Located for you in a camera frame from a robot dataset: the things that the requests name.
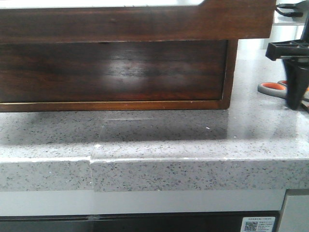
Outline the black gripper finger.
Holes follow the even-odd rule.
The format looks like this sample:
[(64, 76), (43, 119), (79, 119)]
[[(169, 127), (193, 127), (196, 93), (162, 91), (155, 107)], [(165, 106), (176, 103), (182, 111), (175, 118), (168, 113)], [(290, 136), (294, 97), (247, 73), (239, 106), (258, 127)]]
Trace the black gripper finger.
[(290, 109), (297, 109), (309, 87), (309, 59), (284, 59), (283, 65), (287, 78), (286, 104)]

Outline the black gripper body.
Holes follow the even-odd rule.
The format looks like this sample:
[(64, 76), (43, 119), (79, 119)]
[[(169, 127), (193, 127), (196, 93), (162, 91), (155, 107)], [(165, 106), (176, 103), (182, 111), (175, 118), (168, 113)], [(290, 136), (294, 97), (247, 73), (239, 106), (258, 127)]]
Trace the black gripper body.
[(298, 40), (269, 43), (266, 57), (272, 61), (284, 58), (308, 58), (309, 25), (304, 26), (301, 38)]

